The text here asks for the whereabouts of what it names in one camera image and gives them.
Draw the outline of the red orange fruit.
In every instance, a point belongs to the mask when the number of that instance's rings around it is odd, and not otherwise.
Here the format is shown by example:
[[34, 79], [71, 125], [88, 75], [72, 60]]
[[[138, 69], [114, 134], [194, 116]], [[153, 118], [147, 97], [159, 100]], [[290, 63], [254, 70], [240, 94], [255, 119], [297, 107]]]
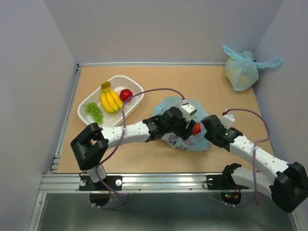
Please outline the red orange fruit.
[[197, 135], [199, 133], [201, 133], [201, 124], [200, 123], [196, 123], [194, 125], [194, 128], [193, 128], [193, 135], [195, 136], [195, 135]]

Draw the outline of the blue cartoon-print plastic bag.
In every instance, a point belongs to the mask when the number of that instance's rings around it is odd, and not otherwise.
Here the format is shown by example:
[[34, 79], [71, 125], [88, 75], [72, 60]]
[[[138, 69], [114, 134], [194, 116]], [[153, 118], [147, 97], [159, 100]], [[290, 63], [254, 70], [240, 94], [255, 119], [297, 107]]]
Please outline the blue cartoon-print plastic bag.
[[[197, 112], [192, 116], [192, 119], [196, 124], [200, 124], [200, 132], [194, 133], [187, 140], [183, 140], [181, 137], [176, 136], [174, 133], [165, 134], [162, 140], [166, 142], [171, 148], [180, 151], [190, 152], [203, 152], [210, 148], [211, 143], [205, 139], [206, 129], [201, 124], [201, 120], [207, 117], [209, 114], [196, 99], [188, 99], [188, 103], [193, 104], [197, 108]], [[166, 97], [161, 101], [159, 105], [154, 108], [152, 116], [162, 115], [170, 107], [179, 107], [182, 103], [181, 97], [171, 96]]]

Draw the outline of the red apple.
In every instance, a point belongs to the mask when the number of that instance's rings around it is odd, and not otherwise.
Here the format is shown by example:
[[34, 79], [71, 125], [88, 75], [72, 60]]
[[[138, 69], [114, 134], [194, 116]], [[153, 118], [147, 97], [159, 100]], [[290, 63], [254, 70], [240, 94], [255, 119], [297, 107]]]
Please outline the red apple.
[[132, 96], [133, 96], [133, 92], [130, 89], [122, 89], [119, 95], [122, 102], [125, 102]]

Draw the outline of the yellow banana bunch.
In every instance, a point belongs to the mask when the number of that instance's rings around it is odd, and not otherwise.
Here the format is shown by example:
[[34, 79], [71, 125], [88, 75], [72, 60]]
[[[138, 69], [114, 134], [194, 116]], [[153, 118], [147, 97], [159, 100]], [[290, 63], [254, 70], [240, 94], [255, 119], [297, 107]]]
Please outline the yellow banana bunch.
[[106, 81], [101, 84], [101, 89], [101, 104], [104, 110], [110, 114], [118, 112], [122, 108], [123, 102], [119, 95], [111, 89], [110, 82]]

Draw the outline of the green grape bunch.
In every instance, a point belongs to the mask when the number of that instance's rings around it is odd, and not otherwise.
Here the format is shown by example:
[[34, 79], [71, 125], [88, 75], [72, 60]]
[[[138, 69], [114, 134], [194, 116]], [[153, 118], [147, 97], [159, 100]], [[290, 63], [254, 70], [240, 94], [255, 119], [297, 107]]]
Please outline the green grape bunch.
[[89, 123], [103, 124], [103, 114], [100, 107], [95, 102], [90, 102], [83, 105], [85, 114], [89, 117]]

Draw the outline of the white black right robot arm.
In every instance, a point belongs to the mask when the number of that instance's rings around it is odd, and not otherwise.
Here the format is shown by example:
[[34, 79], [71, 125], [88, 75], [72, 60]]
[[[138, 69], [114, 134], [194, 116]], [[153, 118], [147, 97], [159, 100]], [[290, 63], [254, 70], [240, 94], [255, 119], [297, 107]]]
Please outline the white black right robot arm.
[[202, 121], [205, 138], [253, 166], [249, 170], [240, 164], [227, 165], [220, 175], [208, 177], [210, 190], [235, 189], [238, 186], [254, 189], [270, 197], [282, 211], [291, 213], [308, 197], [308, 176], [303, 165], [280, 160], [255, 147], [235, 128], [226, 128], [216, 115]]

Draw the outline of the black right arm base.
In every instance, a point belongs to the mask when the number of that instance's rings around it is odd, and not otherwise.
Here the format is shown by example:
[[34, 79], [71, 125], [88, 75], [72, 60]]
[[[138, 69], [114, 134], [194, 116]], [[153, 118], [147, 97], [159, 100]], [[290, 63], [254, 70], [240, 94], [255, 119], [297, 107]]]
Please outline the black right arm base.
[[202, 187], [209, 190], [237, 190], [239, 188], [248, 189], [243, 185], [238, 185], [231, 177], [232, 173], [242, 165], [233, 163], [227, 165], [220, 174], [209, 174], [203, 182]]

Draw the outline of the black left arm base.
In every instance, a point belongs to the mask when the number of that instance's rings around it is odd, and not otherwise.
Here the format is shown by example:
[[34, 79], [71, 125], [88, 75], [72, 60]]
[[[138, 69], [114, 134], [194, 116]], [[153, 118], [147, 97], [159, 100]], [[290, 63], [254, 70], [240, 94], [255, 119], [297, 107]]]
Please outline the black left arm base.
[[[103, 179], [103, 181], [106, 185], [108, 185], [111, 189], [115, 191], [122, 190], [123, 177], [120, 175], [107, 175], [107, 177]], [[99, 182], [94, 183], [88, 175], [81, 175], [79, 190], [85, 192], [108, 191], [108, 189], [101, 183], [100, 180]]]

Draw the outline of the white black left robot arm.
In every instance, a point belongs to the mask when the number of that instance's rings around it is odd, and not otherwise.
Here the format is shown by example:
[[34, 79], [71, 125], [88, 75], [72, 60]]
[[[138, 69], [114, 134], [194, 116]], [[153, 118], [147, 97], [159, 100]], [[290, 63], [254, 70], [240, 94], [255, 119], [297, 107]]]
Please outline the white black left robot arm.
[[150, 142], [173, 133], [186, 140], [193, 134], [195, 121], [192, 116], [197, 108], [192, 104], [170, 107], [162, 115], [152, 116], [141, 122], [122, 127], [101, 128], [97, 123], [89, 124], [70, 143], [79, 169], [90, 177], [91, 185], [101, 190], [107, 185], [106, 172], [101, 159], [110, 148], [121, 144]]

